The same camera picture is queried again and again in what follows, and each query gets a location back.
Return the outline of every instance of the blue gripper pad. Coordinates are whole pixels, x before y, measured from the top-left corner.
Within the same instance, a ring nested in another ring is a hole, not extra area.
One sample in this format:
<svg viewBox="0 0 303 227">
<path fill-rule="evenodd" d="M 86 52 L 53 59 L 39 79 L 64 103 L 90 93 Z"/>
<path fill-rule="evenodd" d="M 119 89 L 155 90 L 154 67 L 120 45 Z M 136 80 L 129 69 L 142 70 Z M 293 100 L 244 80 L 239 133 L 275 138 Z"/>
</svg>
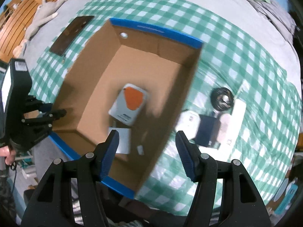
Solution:
<svg viewBox="0 0 303 227">
<path fill-rule="evenodd" d="M 199 156 L 201 152 L 195 144 L 191 144 L 183 131 L 176 134 L 176 147 L 182 161 L 186 176 L 194 183 L 198 182 Z"/>
<path fill-rule="evenodd" d="M 105 145 L 108 144 L 108 147 L 101 161 L 101 171 L 99 174 L 101 180 L 109 174 L 109 170 L 112 166 L 116 151 L 119 146 L 119 132 L 112 130 L 104 143 Z"/>
</svg>

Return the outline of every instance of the human hand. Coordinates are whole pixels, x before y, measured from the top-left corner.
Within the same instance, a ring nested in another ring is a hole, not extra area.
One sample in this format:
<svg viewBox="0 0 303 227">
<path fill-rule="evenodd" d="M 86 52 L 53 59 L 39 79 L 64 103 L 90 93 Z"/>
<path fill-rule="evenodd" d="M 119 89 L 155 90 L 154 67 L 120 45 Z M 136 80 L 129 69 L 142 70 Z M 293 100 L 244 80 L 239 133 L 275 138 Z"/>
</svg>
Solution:
<svg viewBox="0 0 303 227">
<path fill-rule="evenodd" d="M 0 156 L 6 157 L 5 163 L 10 166 L 15 161 L 16 151 L 9 146 L 5 146 L 0 148 Z"/>
</svg>

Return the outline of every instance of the cord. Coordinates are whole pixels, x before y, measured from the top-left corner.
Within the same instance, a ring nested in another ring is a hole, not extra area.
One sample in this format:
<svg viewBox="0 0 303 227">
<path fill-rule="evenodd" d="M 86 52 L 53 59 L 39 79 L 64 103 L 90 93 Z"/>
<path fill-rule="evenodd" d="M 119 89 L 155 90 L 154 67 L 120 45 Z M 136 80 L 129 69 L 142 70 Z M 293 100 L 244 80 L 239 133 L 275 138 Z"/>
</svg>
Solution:
<svg viewBox="0 0 303 227">
<path fill-rule="evenodd" d="M 14 189 L 15 189 L 15 183 L 16 183 L 16 177 L 17 177 L 17 163 L 14 161 L 14 163 L 11 164 L 10 168 L 12 171 L 15 171 L 15 178 L 14 178 L 14 184 L 13 184 L 13 189 L 12 189 L 12 193 L 13 193 Z"/>
<path fill-rule="evenodd" d="M 222 112 L 231 108 L 234 102 L 234 96 L 227 88 L 215 88 L 211 93 L 210 100 L 213 108 Z"/>
</svg>

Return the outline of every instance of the white box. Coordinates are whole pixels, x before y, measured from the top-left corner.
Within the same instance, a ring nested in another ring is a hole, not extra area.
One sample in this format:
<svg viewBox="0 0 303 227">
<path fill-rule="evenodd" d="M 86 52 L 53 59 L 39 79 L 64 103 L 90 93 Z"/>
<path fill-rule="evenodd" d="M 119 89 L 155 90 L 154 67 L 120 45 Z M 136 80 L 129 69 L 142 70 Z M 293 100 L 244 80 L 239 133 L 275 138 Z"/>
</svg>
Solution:
<svg viewBox="0 0 303 227">
<path fill-rule="evenodd" d="M 193 111 L 184 111 L 180 114 L 175 131 L 182 130 L 188 140 L 194 139 L 197 135 L 201 118 Z"/>
<path fill-rule="evenodd" d="M 139 92 L 141 92 L 143 94 L 142 102 L 138 107 L 136 107 L 135 110 L 129 109 L 129 105 L 126 102 L 125 94 L 124 94 L 126 88 L 132 88 L 132 89 L 138 90 Z M 147 97 L 148 97 L 148 93 L 145 90 L 143 90 L 133 84 L 128 83 L 123 87 L 122 91 L 119 93 L 112 108 L 109 110 L 109 115 L 128 126 L 132 126 L 136 120 L 137 115 L 139 114 L 140 110 L 144 106 L 144 104 L 147 100 Z"/>
</svg>

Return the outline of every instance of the white bedsheet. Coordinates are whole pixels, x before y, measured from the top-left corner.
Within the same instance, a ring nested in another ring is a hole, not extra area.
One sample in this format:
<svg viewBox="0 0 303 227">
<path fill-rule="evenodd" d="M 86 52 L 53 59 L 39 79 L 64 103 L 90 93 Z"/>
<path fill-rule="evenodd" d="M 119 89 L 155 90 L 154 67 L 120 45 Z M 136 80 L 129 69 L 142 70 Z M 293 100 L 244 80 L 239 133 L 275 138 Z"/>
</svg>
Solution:
<svg viewBox="0 0 303 227">
<path fill-rule="evenodd" d="M 187 0 L 206 8 L 241 28 L 257 40 L 287 71 L 287 80 L 294 84 L 301 97 L 300 63 L 292 45 L 246 0 Z"/>
<path fill-rule="evenodd" d="M 29 69 L 36 66 L 40 55 L 66 26 L 70 19 L 90 0 L 68 0 L 58 10 L 59 16 L 43 26 L 33 37 L 24 58 Z M 256 39 L 287 71 L 287 80 L 293 83 L 301 96 L 300 63 L 292 45 L 287 43 L 277 29 L 246 0 L 187 0 L 204 7 L 247 32 Z"/>
</svg>

